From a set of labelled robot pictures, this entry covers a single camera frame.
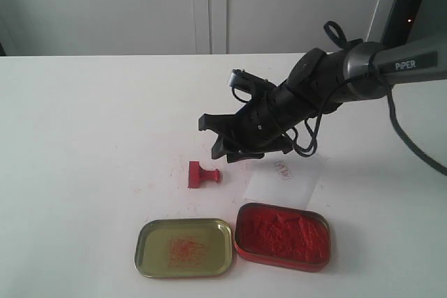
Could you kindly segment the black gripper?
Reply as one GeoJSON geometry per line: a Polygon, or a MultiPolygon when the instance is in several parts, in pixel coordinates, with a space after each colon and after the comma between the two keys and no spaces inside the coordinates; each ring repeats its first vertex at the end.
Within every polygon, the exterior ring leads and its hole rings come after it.
{"type": "MultiPolygon", "coordinates": [[[[318,148],[322,116],[341,105],[335,99],[341,91],[341,84],[319,94],[309,85],[282,82],[258,101],[244,103],[235,114],[203,114],[198,119],[198,130],[223,134],[212,146],[213,160],[225,156],[227,163],[236,163],[262,159],[264,154],[276,151],[313,155],[318,148]]],[[[242,91],[236,94],[250,99],[242,91]]]]}

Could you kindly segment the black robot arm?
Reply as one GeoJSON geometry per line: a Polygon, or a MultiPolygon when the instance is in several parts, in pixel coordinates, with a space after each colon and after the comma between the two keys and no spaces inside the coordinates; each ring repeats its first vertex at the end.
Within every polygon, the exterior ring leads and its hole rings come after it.
{"type": "Polygon", "coordinates": [[[234,163],[276,151],[312,156],[322,117],[340,105],[389,98],[397,84],[446,78],[443,35],[387,48],[347,40],[335,22],[325,23],[324,29],[338,51],[308,51],[281,84],[233,70],[230,88],[249,94],[249,100],[235,114],[204,114],[198,120],[200,131],[217,135],[214,159],[234,163]]]}

